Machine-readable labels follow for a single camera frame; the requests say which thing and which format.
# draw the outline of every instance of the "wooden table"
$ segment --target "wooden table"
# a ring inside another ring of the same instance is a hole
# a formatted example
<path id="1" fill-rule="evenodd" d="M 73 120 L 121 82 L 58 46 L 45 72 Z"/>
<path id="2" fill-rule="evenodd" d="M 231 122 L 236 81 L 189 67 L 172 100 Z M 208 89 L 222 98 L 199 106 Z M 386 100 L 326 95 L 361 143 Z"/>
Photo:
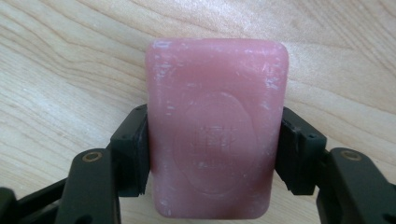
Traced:
<path id="1" fill-rule="evenodd" d="M 145 48 L 156 37 L 243 37 L 290 53 L 286 106 L 396 183 L 396 2 L 0 2 L 0 185 L 18 198 L 67 176 L 147 101 Z M 163 218 L 148 192 L 122 199 L 123 223 L 319 223 L 315 196 L 276 175 L 269 211 L 243 221 Z"/>

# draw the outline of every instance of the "wooden surface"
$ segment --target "wooden surface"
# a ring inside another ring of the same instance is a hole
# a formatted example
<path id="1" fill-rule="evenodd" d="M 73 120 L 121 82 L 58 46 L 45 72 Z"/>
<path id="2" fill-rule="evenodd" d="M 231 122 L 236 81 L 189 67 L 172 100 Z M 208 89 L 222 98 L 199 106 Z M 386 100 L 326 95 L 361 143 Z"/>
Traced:
<path id="1" fill-rule="evenodd" d="M 286 106 L 396 183 L 396 1 L 1 1 L 0 185 L 18 198 L 67 176 L 146 102 L 156 37 L 243 37 L 290 53 Z M 123 223 L 319 223 L 314 196 L 276 175 L 269 211 L 248 221 L 160 217 L 148 193 Z"/>

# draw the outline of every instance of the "embossed oval on soap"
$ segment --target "embossed oval on soap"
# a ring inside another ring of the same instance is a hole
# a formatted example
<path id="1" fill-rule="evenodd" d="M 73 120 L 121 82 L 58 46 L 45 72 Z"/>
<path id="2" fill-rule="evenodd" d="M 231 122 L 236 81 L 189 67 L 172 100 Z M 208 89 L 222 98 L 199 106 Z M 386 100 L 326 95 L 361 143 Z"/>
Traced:
<path id="1" fill-rule="evenodd" d="M 177 128 L 175 163 L 197 191 L 226 194 L 246 181 L 259 156 L 252 121 L 242 104 L 224 91 L 205 93 L 194 102 Z"/>

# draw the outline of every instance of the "light wood surface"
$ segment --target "light wood surface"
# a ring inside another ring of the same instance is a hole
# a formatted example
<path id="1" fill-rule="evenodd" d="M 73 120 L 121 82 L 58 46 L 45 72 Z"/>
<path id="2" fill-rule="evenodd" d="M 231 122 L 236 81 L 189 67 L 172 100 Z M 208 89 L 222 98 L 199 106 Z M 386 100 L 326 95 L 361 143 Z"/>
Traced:
<path id="1" fill-rule="evenodd" d="M 1 1 L 0 185 L 18 198 L 67 176 L 146 102 L 145 48 L 156 37 L 243 37 L 290 53 L 286 106 L 367 154 L 396 183 L 396 1 Z M 276 175 L 255 220 L 167 219 L 145 196 L 123 223 L 319 223 L 315 196 Z"/>

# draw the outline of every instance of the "pink soap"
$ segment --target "pink soap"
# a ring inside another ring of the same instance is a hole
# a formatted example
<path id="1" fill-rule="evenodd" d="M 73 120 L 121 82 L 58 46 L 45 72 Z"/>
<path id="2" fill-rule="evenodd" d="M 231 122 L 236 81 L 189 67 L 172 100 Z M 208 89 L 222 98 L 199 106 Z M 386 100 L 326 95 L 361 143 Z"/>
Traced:
<path id="1" fill-rule="evenodd" d="M 251 39 L 160 39 L 146 54 L 153 197 L 166 217 L 268 209 L 288 53 Z"/>

